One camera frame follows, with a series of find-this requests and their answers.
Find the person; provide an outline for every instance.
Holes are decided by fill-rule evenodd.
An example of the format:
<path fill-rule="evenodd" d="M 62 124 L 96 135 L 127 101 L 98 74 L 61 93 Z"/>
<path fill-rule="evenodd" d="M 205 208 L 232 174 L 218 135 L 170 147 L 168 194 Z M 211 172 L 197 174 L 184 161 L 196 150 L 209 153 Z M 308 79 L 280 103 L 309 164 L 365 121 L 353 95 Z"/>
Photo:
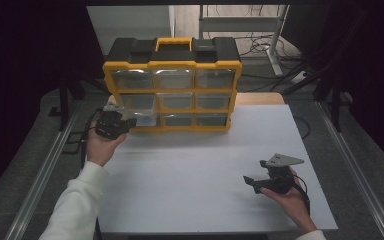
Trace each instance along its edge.
<path fill-rule="evenodd" d="M 41 240 L 93 239 L 102 187 L 108 178 L 108 172 L 103 167 L 112 158 L 116 147 L 126 140 L 126 134 L 113 141 L 103 139 L 95 133 L 95 125 L 93 122 L 89 129 L 85 165 L 79 176 L 68 182 L 67 189 L 59 197 L 48 226 L 39 238 Z M 261 192 L 279 203 L 294 221 L 303 234 L 297 240 L 325 239 L 311 220 L 297 190 L 293 188 L 284 195 L 269 189 L 261 189 Z"/>
<path fill-rule="evenodd" d="M 292 174 L 297 176 L 297 173 L 292 168 L 290 169 Z M 301 186 L 298 178 L 295 177 L 294 179 L 295 183 Z M 297 225 L 299 232 L 302 234 L 297 240 L 325 239 L 323 232 L 317 230 L 316 225 L 307 211 L 302 195 L 298 190 L 291 188 L 291 190 L 285 194 L 278 194 L 267 188 L 261 188 L 260 191 L 276 201 L 283 208 L 286 215 Z"/>

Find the white table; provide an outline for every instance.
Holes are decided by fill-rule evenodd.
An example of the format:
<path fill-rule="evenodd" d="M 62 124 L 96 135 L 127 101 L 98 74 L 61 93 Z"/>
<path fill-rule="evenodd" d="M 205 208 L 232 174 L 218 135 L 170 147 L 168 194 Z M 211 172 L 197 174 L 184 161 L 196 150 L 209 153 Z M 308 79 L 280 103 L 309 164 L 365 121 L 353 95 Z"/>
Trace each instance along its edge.
<path fill-rule="evenodd" d="M 259 160 L 275 153 L 307 183 L 319 229 L 337 229 L 287 105 L 236 106 L 228 132 L 130 133 L 105 166 L 99 221 L 103 232 L 129 234 L 261 233 L 296 229 L 243 175 L 267 179 Z"/>

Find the white shirt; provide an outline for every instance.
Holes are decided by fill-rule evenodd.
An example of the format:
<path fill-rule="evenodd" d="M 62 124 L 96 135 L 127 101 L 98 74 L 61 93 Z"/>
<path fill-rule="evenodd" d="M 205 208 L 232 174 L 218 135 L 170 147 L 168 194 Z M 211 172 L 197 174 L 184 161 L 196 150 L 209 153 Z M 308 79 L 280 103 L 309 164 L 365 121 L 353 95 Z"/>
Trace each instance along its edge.
<path fill-rule="evenodd" d="M 107 178 L 108 172 L 103 167 L 86 161 L 80 175 L 68 182 L 40 239 L 92 240 L 102 199 L 102 186 Z M 316 230 L 297 240 L 325 240 L 325 237 L 322 231 Z"/>

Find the black cable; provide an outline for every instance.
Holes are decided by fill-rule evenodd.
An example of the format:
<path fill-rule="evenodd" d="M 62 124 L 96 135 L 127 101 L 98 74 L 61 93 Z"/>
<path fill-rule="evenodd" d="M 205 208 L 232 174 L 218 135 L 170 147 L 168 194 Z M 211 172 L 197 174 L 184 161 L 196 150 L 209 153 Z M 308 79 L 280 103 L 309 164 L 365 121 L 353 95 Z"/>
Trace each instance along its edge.
<path fill-rule="evenodd" d="M 270 34 L 270 35 L 262 35 L 262 36 L 254 36 L 254 32 L 251 32 L 251 36 L 250 37 L 243 37 L 243 38 L 249 38 L 251 39 L 251 46 L 249 48 L 249 51 L 248 52 L 245 52 L 245 53 L 241 53 L 239 54 L 239 56 L 243 56 L 243 55 L 246 55 L 248 53 L 260 53 L 260 52 L 264 52 L 266 50 L 266 48 L 264 49 L 259 49 L 260 47 L 263 47 L 263 46 L 267 46 L 269 47 L 270 44 L 268 41 L 264 42 L 264 43 L 260 43 L 258 42 L 258 40 L 261 40 L 261 39 L 270 39 L 273 35 Z"/>
<path fill-rule="evenodd" d="M 252 6 L 252 5 L 249 5 L 249 6 L 248 6 L 248 12 L 245 14 L 245 17 L 248 16 L 249 11 L 251 10 L 251 6 Z"/>
<path fill-rule="evenodd" d="M 254 36 L 254 37 L 247 37 L 247 36 L 245 36 L 245 37 L 234 37 L 233 39 L 243 39 L 243 38 L 270 38 L 270 37 L 273 36 L 273 34 L 269 34 L 269 35 L 261 35 L 261 36 Z"/>
<path fill-rule="evenodd" d="M 276 82 L 277 82 L 277 81 L 273 81 L 273 82 L 268 83 L 268 84 L 266 84 L 266 85 L 264 85 L 264 86 L 261 86 L 261 87 L 258 87 L 258 88 L 253 88 L 253 89 L 250 89 L 250 90 L 246 90 L 246 91 L 244 91 L 244 92 L 252 92 L 252 91 L 260 90 L 260 89 L 262 89 L 262 88 L 266 88 L 266 87 L 268 87 L 268 86 L 270 86 L 270 85 L 273 85 L 273 84 L 275 84 Z"/>
<path fill-rule="evenodd" d="M 218 9 L 217 9 L 218 5 L 216 5 L 216 12 L 217 12 L 217 15 L 220 16 L 220 13 L 218 12 Z"/>
<path fill-rule="evenodd" d="M 298 190 L 299 193 L 301 193 L 305 207 L 307 208 L 308 215 L 310 215 L 310 198 L 308 197 L 308 194 L 302 190 L 302 187 L 300 187 L 298 184 L 293 182 L 292 187 L 294 187 L 296 190 Z"/>
<path fill-rule="evenodd" d="M 282 52 L 283 52 L 283 54 L 285 55 L 285 56 L 281 56 L 281 55 L 277 52 L 277 50 L 275 50 L 276 53 L 277 53 L 277 56 L 278 56 L 279 58 L 302 61 L 301 58 L 297 58 L 297 57 L 294 57 L 294 56 L 289 56 L 288 54 L 286 54 L 286 51 L 285 51 L 285 42 L 283 42 L 282 39 L 278 39 L 278 42 L 280 42 L 280 43 L 282 44 Z"/>
<path fill-rule="evenodd" d="M 292 176 L 301 180 L 301 182 L 304 184 L 304 187 L 305 187 L 305 193 L 307 193 L 307 184 L 305 183 L 304 179 L 300 178 L 298 175 L 292 175 Z"/>
<path fill-rule="evenodd" d="M 261 11 L 263 10 L 264 5 L 260 6 L 260 11 L 258 12 L 258 16 L 261 16 Z"/>
<path fill-rule="evenodd" d="M 294 179 L 288 179 L 288 178 L 286 178 L 286 177 L 284 177 L 284 176 L 282 176 L 280 174 L 275 174 L 275 173 L 272 173 L 272 175 L 275 175 L 276 177 L 282 179 L 282 181 L 284 181 L 287 184 L 290 184 L 291 187 L 293 187 L 296 190 L 298 190 L 298 192 L 301 194 L 301 196 L 303 198 L 305 207 L 307 208 L 308 215 L 310 215 L 310 198 L 308 197 L 308 194 L 307 194 L 307 184 L 305 184 L 304 180 L 302 178 L 296 176 L 296 175 L 292 175 L 293 177 L 297 177 L 298 179 L 300 179 L 304 183 L 305 191 L 302 189 L 302 187 L 300 185 L 298 185 L 294 181 Z"/>
<path fill-rule="evenodd" d="M 284 81 L 286 81 L 286 79 L 288 79 L 289 76 L 292 76 L 295 74 L 295 76 L 293 76 L 291 79 L 289 80 L 292 80 L 294 77 L 296 77 L 303 69 L 305 68 L 304 66 L 304 63 L 301 62 L 299 63 L 297 66 L 295 66 L 289 73 L 287 76 L 283 77 L 281 80 L 279 80 L 269 91 L 270 92 L 273 92 L 273 90 L 279 86 L 281 83 L 283 83 Z"/>
<path fill-rule="evenodd" d="M 282 62 L 282 59 L 280 59 L 279 58 L 279 65 L 281 66 L 281 67 L 283 67 L 283 68 L 285 68 L 285 69 L 288 69 L 288 70 L 291 70 L 291 69 L 293 69 L 293 68 L 291 68 L 291 67 L 287 67 L 283 62 Z"/>
<path fill-rule="evenodd" d="M 85 161 L 86 161 L 86 142 L 87 142 L 90 124 L 92 123 L 92 120 L 95 117 L 96 113 L 102 112 L 103 109 L 104 109 L 103 107 L 99 107 L 99 108 L 96 108 L 95 110 L 93 110 L 93 112 L 92 112 L 91 116 L 89 117 L 88 121 L 86 122 L 85 128 L 83 130 L 83 134 L 82 134 L 81 139 L 80 139 L 80 141 L 82 143 L 81 154 L 80 154 L 80 168 L 81 169 L 83 169 L 83 167 L 85 165 Z"/>
<path fill-rule="evenodd" d="M 241 76 L 255 77 L 255 78 L 264 78 L 264 79 L 275 79 L 275 80 L 281 79 L 281 78 L 278 78 L 278 77 L 264 77 L 264 76 L 257 76 L 257 75 L 246 74 L 246 73 L 242 73 Z"/>
<path fill-rule="evenodd" d="M 300 120 L 302 121 L 306 126 L 307 126 L 307 133 L 304 134 L 304 136 L 301 136 L 301 139 L 305 139 L 306 137 L 308 137 L 308 135 L 310 135 L 311 133 L 311 127 L 310 127 L 310 124 L 304 119 L 304 118 L 301 118 L 301 117 L 295 117 L 294 116 L 294 119 L 295 120 Z"/>
<path fill-rule="evenodd" d="M 264 86 L 261 86 L 261 87 L 258 87 L 258 88 L 253 88 L 253 89 L 250 89 L 250 90 L 246 90 L 246 91 L 244 91 L 244 92 L 252 92 L 252 91 L 256 91 L 256 90 L 259 90 L 259 89 L 262 89 L 262 88 L 265 88 L 265 87 L 268 87 L 268 86 L 274 84 L 274 86 L 269 90 L 269 91 L 271 92 L 271 91 L 273 91 L 273 89 L 274 89 L 277 85 L 279 85 L 281 82 L 283 82 L 283 81 L 284 81 L 285 79 L 287 79 L 288 77 L 290 77 L 290 76 L 292 76 L 292 75 L 294 75 L 294 74 L 298 75 L 301 71 L 298 71 L 298 72 L 297 72 L 297 70 L 295 70 L 296 68 L 297 68 L 297 67 L 295 67 L 294 69 L 292 69 L 291 71 L 289 71 L 285 76 L 283 76 L 283 77 L 281 77 L 281 78 L 269 78 L 269 77 L 255 76 L 255 75 L 250 75 L 250 74 L 242 74 L 243 76 L 248 76 L 248 77 L 264 78 L 264 79 L 278 79 L 277 81 L 271 82 L 271 83 L 266 84 L 266 85 L 264 85 Z"/>

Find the cable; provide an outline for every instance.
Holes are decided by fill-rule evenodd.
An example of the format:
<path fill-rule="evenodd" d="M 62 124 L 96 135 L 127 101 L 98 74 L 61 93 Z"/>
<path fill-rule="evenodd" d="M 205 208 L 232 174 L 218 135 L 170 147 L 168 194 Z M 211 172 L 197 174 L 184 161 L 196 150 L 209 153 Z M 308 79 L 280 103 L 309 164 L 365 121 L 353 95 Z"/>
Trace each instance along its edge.
<path fill-rule="evenodd" d="M 80 154 L 80 167 L 81 169 L 83 169 L 84 167 L 84 164 L 85 164 L 85 161 L 86 161 L 86 143 L 87 143 L 87 138 L 88 138 L 88 133 L 89 133 L 89 130 L 90 130 L 90 124 L 92 123 L 92 120 L 93 118 L 95 117 L 95 115 L 99 112 L 102 112 L 104 108 L 103 107 L 99 107 L 99 108 L 96 108 L 95 110 L 93 110 L 91 116 L 89 117 L 88 121 L 86 122 L 86 125 L 85 125 L 85 128 L 83 130 L 83 134 L 81 136 L 81 143 L 82 143 L 82 149 L 81 149 L 81 154 Z"/>
<path fill-rule="evenodd" d="M 310 215 L 310 198 L 308 197 L 307 192 L 304 192 L 302 187 L 295 183 L 295 181 L 292 183 L 292 187 L 294 187 L 296 190 L 298 190 L 299 193 L 301 193 L 305 207 L 307 208 L 308 215 Z"/>
<path fill-rule="evenodd" d="M 217 12 L 217 15 L 220 16 L 220 13 L 218 12 L 218 9 L 217 9 L 218 5 L 216 5 L 216 12 Z"/>
<path fill-rule="evenodd" d="M 300 120 L 302 121 L 306 126 L 307 126 L 307 132 L 304 134 L 304 136 L 301 136 L 301 139 L 305 139 L 306 137 L 308 137 L 308 135 L 310 135 L 311 133 L 311 127 L 310 127 L 310 124 L 304 119 L 304 118 L 301 118 L 301 117 L 295 117 L 294 116 L 294 119 L 295 120 Z"/>
<path fill-rule="evenodd" d="M 302 183 L 304 183 L 305 193 L 307 193 L 307 184 L 305 183 L 304 179 L 300 178 L 298 175 L 292 175 L 292 176 L 298 178 L 299 180 L 301 180 Z"/>
<path fill-rule="evenodd" d="M 278 52 L 277 52 L 277 49 L 275 50 L 276 51 L 276 54 L 279 58 L 283 58 L 283 59 L 288 59 L 288 60 L 294 60 L 294 61 L 302 61 L 301 58 L 297 58 L 295 56 L 289 56 L 288 54 L 286 54 L 286 51 L 285 51 L 285 42 L 282 41 L 282 39 L 278 39 L 278 42 L 282 43 L 282 52 L 285 56 L 282 56 L 280 55 Z"/>
<path fill-rule="evenodd" d="M 252 5 L 249 5 L 249 6 L 248 6 L 248 12 L 245 14 L 245 17 L 248 16 L 249 11 L 251 10 L 251 8 L 252 8 Z"/>
<path fill-rule="evenodd" d="M 270 35 L 261 35 L 261 36 L 254 36 L 254 32 L 248 33 L 246 37 L 239 37 L 236 39 L 251 39 L 251 46 L 249 48 L 248 52 L 241 53 L 239 56 L 246 55 L 248 53 L 260 53 L 265 52 L 268 47 L 270 47 L 269 41 L 265 41 L 263 43 L 258 42 L 261 39 L 271 39 L 273 34 Z"/>
<path fill-rule="evenodd" d="M 304 69 L 304 64 L 301 62 L 299 63 L 297 66 L 295 66 L 284 78 L 282 78 L 281 80 L 279 80 L 272 88 L 270 88 L 270 92 L 273 92 L 273 90 L 279 86 L 282 82 L 284 82 L 289 76 L 291 75 L 294 75 L 293 78 L 289 79 L 289 80 L 292 80 L 294 79 L 294 77 L 296 77 L 303 69 Z"/>
<path fill-rule="evenodd" d="M 258 12 L 258 16 L 261 16 L 261 11 L 263 10 L 264 5 L 260 6 L 260 11 Z"/>
<path fill-rule="evenodd" d="M 289 78 L 290 76 L 293 76 L 293 75 L 298 75 L 300 72 L 301 72 L 301 68 L 298 68 L 302 63 L 298 64 L 297 66 L 295 66 L 295 68 L 293 68 L 291 71 L 289 71 L 285 76 L 283 76 L 282 78 L 269 78 L 269 77 L 263 77 L 263 76 L 255 76 L 255 75 L 250 75 L 250 74 L 242 74 L 243 76 L 248 76 L 248 77 L 256 77 L 256 78 L 264 78 L 264 79 L 278 79 L 277 81 L 273 81 L 271 83 L 268 83 L 264 86 L 261 86 L 261 87 L 258 87 L 258 88 L 253 88 L 253 89 L 250 89 L 250 90 L 246 90 L 244 92 L 252 92 L 252 91 L 256 91 L 256 90 L 260 90 L 262 88 L 265 88 L 265 87 L 268 87 L 270 85 L 273 85 L 274 86 L 269 90 L 270 92 L 273 91 L 273 89 L 278 86 L 280 83 L 282 83 L 283 81 L 285 81 L 285 79 Z"/>

